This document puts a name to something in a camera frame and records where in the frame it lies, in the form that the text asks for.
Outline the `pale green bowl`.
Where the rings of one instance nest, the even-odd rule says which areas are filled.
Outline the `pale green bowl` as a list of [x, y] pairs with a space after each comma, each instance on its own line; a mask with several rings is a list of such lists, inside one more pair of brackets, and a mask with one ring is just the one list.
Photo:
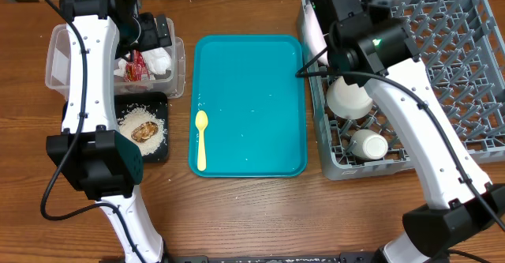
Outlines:
[[330, 110], [340, 118], [359, 119], [372, 109], [373, 101], [364, 88], [348, 85], [338, 77], [327, 89], [326, 101]]

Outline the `white napkin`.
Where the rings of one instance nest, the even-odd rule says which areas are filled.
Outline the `white napkin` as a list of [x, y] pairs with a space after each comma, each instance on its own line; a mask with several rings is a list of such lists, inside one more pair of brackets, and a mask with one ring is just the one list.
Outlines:
[[[172, 66], [172, 59], [164, 48], [156, 48], [150, 51], [141, 52], [144, 63], [150, 75], [154, 79], [155, 75], [163, 75]], [[123, 58], [118, 60], [118, 68], [114, 70], [114, 75], [124, 77], [126, 73], [127, 61]]]

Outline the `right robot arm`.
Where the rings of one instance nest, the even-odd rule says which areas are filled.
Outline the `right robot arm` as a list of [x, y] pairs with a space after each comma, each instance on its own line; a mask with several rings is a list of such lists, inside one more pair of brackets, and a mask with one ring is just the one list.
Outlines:
[[395, 0], [309, 0], [324, 36], [327, 75], [362, 87], [407, 151], [425, 203], [374, 262], [446, 262], [455, 246], [503, 224], [504, 187], [469, 155], [429, 83]]

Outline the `red ketchup packet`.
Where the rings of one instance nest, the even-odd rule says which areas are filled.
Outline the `red ketchup packet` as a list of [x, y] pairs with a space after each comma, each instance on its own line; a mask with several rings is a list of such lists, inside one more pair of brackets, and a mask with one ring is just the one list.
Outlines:
[[133, 50], [129, 57], [130, 60], [125, 64], [124, 80], [127, 82], [148, 81], [150, 73], [142, 54]]

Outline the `pink plate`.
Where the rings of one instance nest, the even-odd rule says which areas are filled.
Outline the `pink plate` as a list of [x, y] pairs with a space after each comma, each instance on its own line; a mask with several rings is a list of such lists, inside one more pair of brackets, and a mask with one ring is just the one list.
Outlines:
[[327, 47], [324, 34], [320, 29], [315, 11], [311, 6], [306, 6], [304, 8], [304, 22], [302, 24], [302, 31], [305, 44], [308, 46], [309, 51], [313, 57], [318, 55]]

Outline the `brown food scraps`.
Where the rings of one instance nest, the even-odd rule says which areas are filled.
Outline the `brown food scraps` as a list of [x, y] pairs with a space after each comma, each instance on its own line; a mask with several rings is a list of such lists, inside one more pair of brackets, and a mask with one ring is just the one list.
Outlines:
[[138, 142], [144, 143], [145, 141], [152, 138], [159, 131], [159, 127], [156, 123], [152, 121], [144, 122], [140, 124], [136, 129], [130, 134], [131, 138]]

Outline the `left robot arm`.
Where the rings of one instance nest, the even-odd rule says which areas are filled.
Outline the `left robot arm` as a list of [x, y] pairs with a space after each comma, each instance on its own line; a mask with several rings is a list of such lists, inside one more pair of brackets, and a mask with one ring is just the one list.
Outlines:
[[[40, 203], [41, 215], [67, 220], [100, 209], [110, 221], [126, 262], [171, 262], [140, 192], [144, 164], [140, 149], [118, 127], [114, 104], [114, 62], [135, 50], [168, 46], [139, 0], [60, 0], [52, 9], [69, 37], [69, 96], [61, 132], [47, 137], [47, 155], [56, 165]], [[52, 216], [47, 200], [63, 175], [91, 204]]]

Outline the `white cup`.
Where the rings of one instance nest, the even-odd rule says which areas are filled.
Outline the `white cup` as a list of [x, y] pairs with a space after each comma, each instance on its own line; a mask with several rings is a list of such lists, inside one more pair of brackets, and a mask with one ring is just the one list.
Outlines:
[[364, 160], [382, 159], [388, 151], [387, 140], [372, 130], [358, 130], [351, 137], [351, 142], [354, 142], [355, 146], [350, 152]]

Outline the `white rice pile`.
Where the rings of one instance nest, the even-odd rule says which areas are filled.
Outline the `white rice pile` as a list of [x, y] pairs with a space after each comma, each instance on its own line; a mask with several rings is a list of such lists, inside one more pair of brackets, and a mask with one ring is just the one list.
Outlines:
[[[164, 120], [156, 118], [155, 114], [151, 113], [146, 105], [129, 104], [126, 106], [126, 109], [122, 110], [122, 113], [123, 116], [118, 118], [119, 131], [124, 137], [139, 147], [142, 156], [154, 154], [156, 150], [161, 148], [162, 144], [166, 143]], [[132, 131], [140, 124], [148, 121], [152, 121], [158, 125], [158, 133], [144, 143], [134, 141], [130, 136]]]

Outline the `yellow plastic spoon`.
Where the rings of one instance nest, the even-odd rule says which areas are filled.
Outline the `yellow plastic spoon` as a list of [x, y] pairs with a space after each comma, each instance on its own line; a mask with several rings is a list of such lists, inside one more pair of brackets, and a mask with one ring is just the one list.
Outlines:
[[198, 130], [197, 169], [199, 171], [205, 171], [207, 168], [207, 157], [204, 132], [208, 126], [208, 116], [205, 111], [198, 111], [196, 113], [195, 126]]

